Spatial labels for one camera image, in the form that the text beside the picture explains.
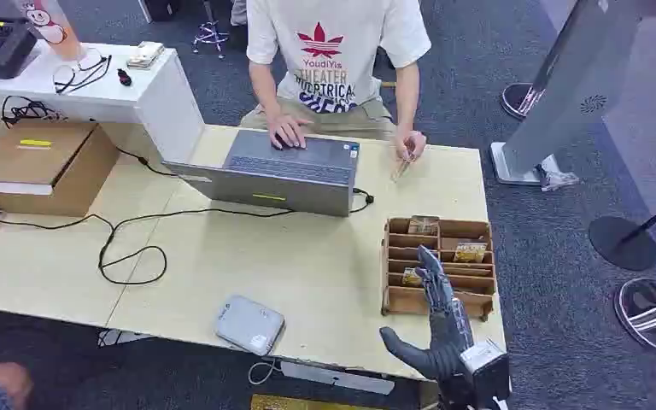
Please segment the person's left hand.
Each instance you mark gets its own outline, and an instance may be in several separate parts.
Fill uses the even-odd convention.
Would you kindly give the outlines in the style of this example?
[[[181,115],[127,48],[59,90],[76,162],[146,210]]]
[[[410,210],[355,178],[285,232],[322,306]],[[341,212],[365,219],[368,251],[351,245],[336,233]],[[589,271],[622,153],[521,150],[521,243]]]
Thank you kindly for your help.
[[[414,162],[424,153],[427,138],[422,132],[397,127],[393,137],[395,154],[400,161]]]

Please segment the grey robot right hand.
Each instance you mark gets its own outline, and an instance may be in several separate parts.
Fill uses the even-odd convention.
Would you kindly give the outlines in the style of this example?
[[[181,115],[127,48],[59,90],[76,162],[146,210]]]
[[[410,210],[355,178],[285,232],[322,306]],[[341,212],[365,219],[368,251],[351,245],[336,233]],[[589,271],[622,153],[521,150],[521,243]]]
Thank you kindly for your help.
[[[429,347],[420,349],[402,341],[388,326],[380,328],[379,334],[396,359],[429,380],[445,381],[461,371],[460,354],[473,345],[472,329],[439,259],[423,245],[418,247],[418,257],[416,273],[422,280],[429,307]]]

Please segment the person's right hand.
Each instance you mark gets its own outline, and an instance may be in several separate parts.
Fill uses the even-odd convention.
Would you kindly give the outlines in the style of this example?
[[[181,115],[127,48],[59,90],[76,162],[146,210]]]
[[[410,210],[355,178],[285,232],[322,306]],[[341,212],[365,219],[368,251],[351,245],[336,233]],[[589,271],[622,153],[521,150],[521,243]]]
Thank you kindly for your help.
[[[298,118],[292,114],[268,112],[266,114],[268,137],[275,149],[307,147],[305,132],[302,126],[312,125],[310,120]]]

